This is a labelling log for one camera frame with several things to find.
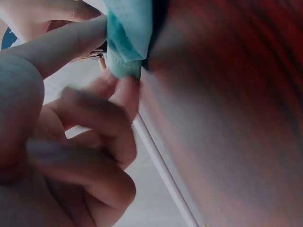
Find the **finger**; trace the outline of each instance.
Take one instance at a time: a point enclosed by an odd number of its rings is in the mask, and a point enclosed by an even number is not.
[[[72,88],[64,89],[57,112],[99,135],[117,137],[130,128],[125,111],[105,99]]]
[[[130,127],[133,119],[135,118],[136,114],[138,113],[138,104],[139,104],[139,93],[140,93],[140,83],[134,78],[125,78],[120,81],[120,84],[117,87],[117,92],[113,96],[113,101],[120,105],[128,116],[128,127]],[[63,108],[70,108],[68,105],[72,103],[76,103],[76,100],[65,99],[62,103]],[[83,111],[83,108],[78,106],[77,104],[74,105],[74,109],[69,109],[68,114],[65,115],[66,119],[70,119],[70,114],[80,113],[81,110],[77,110],[80,108]],[[82,112],[82,116],[74,116],[74,122],[81,121],[80,118],[86,120],[85,127],[90,127],[96,129],[97,124],[92,119],[89,112],[96,112],[96,109],[91,106],[91,109],[87,112]],[[107,116],[108,119],[105,119],[101,113],[97,113],[97,115],[106,122],[112,122],[114,119],[111,119],[111,116]],[[94,127],[88,126],[88,123],[91,121],[90,125],[95,124]],[[104,145],[106,146],[108,152],[114,157],[117,164],[122,168],[126,169],[136,158],[136,144],[134,139],[134,134],[132,130],[129,128],[124,133],[116,134],[116,136],[108,136],[108,132],[104,132],[106,130],[106,125],[100,125],[103,131],[96,130],[101,138],[103,138]],[[87,134],[80,134],[77,139],[78,140],[85,140]]]
[[[94,79],[88,86],[83,89],[83,91],[107,100],[114,94],[117,82],[118,79],[109,70],[106,69],[102,72],[102,76]],[[66,117],[66,115],[62,113],[60,109],[58,109],[59,103],[60,99],[48,103],[47,106],[57,114],[65,130],[76,126],[78,124],[77,122],[73,121],[69,117]]]
[[[85,131],[69,139],[70,144],[79,144],[89,148],[100,148],[102,141],[95,130]]]
[[[46,78],[71,60],[101,46],[106,38],[106,22],[106,17],[101,16],[71,23],[3,53],[27,60]]]
[[[53,0],[48,9],[49,20],[81,22],[100,16],[99,10],[83,1]]]
[[[110,101],[124,108],[130,122],[138,114],[140,99],[140,82],[135,77],[126,77],[118,83],[117,91]]]
[[[105,69],[102,72],[102,76],[93,80],[83,90],[89,92],[92,95],[109,99],[116,89],[118,78],[115,77],[109,69]]]
[[[134,199],[132,179],[112,160],[96,150],[53,142],[27,142],[29,162],[49,178],[83,185],[109,207],[127,207]]]

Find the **blue fabric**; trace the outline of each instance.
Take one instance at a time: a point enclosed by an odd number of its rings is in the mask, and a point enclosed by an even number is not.
[[[107,15],[107,65],[118,78],[140,78],[152,36],[152,0],[104,0]]]

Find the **hand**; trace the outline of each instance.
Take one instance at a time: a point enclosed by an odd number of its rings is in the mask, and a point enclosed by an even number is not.
[[[23,42],[99,15],[82,0],[0,0],[0,17]]]
[[[73,23],[0,52],[2,227],[111,227],[134,199],[123,170],[136,156],[139,82],[106,70],[42,106],[43,79],[100,46],[105,27],[105,17]],[[67,139],[75,125],[89,130]]]

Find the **red surface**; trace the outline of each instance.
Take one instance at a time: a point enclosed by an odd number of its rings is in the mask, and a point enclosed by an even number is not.
[[[207,227],[303,226],[303,2],[171,0],[143,104]]]

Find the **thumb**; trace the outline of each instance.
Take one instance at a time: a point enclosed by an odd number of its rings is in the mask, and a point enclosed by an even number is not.
[[[50,20],[81,22],[101,15],[99,10],[81,0],[54,0],[50,9]]]

